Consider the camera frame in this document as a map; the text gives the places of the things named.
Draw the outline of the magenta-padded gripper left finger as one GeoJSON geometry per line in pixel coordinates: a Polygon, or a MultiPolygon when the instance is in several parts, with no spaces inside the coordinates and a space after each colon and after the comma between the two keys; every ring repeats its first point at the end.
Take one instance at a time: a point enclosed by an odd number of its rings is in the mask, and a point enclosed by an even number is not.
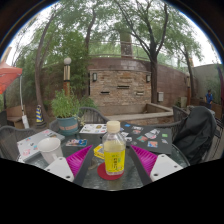
{"type": "Polygon", "coordinates": [[[92,146],[87,146],[67,158],[57,158],[46,171],[81,186],[93,156],[92,146]]]}

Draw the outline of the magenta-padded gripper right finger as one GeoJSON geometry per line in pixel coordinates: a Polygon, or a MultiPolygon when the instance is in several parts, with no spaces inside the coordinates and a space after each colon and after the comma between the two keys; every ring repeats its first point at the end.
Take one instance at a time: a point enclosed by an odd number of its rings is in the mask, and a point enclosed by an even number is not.
{"type": "Polygon", "coordinates": [[[155,155],[135,145],[131,146],[130,156],[144,185],[183,169],[167,155],[155,155]]]}

